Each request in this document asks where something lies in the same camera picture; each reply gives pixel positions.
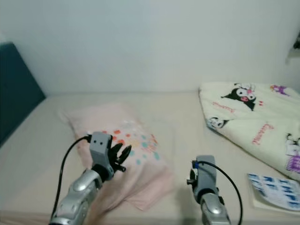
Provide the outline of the pink pillow with coloured dots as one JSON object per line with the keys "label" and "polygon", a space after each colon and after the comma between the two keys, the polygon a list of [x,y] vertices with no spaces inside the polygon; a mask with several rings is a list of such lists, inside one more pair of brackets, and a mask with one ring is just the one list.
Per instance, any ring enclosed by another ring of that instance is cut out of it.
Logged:
{"label": "pink pillow with coloured dots", "polygon": [[112,135],[113,144],[132,147],[124,161],[127,170],[104,182],[92,210],[107,212],[123,202],[147,210],[174,190],[172,163],[162,156],[156,137],[126,105],[92,106],[63,115],[76,137],[101,132]]}

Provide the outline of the white book with blue letters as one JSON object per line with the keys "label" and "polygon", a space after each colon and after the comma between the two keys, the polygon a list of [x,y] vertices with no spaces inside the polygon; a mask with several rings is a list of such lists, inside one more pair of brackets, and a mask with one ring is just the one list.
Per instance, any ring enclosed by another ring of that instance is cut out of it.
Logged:
{"label": "white book with blue letters", "polygon": [[247,174],[257,208],[300,215],[300,183],[295,180]]}

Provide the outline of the bed with beige sheet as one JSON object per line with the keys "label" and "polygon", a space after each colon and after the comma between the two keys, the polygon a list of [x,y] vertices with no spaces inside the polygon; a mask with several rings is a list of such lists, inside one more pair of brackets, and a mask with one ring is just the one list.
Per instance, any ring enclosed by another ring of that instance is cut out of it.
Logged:
{"label": "bed with beige sheet", "polygon": [[197,92],[99,93],[47,97],[5,141],[2,151],[1,225],[48,225],[60,163],[75,135],[62,119],[66,111],[123,103],[157,138],[159,155],[174,167],[174,191],[141,211],[123,203],[101,225],[199,225],[201,211],[186,184],[191,161],[213,155],[236,183],[243,199],[242,225],[300,225],[300,216],[253,206],[247,174],[281,177],[204,123]]}

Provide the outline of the teal upholstered headboard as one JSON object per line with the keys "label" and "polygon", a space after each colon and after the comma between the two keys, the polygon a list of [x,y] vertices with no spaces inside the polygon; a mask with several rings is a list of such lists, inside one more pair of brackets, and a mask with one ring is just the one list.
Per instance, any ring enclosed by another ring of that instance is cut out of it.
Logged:
{"label": "teal upholstered headboard", "polygon": [[28,115],[46,99],[17,47],[0,45],[0,146],[8,142]]}

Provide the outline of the cream cartoon print quilt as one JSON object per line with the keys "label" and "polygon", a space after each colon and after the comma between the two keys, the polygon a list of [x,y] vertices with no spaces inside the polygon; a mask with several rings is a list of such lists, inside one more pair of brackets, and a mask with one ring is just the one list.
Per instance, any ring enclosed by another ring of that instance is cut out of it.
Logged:
{"label": "cream cartoon print quilt", "polygon": [[199,99],[209,129],[300,181],[300,92],[281,84],[206,82]]}

